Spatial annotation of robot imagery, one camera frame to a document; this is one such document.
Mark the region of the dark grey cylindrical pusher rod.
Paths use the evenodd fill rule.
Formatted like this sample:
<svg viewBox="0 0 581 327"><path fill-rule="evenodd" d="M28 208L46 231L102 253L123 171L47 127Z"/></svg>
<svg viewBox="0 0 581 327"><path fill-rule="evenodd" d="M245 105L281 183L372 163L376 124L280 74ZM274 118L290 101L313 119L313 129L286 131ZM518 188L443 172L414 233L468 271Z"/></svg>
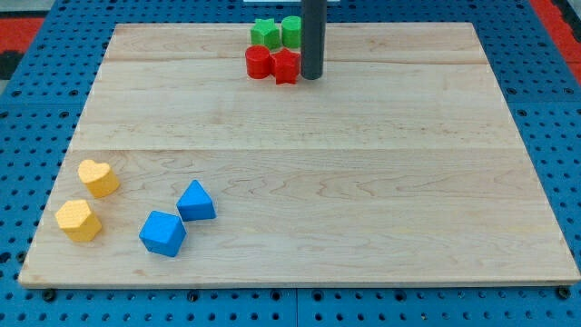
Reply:
<svg viewBox="0 0 581 327"><path fill-rule="evenodd" d="M322 77L327 21L326 0L301 0L300 73L307 80Z"/></svg>

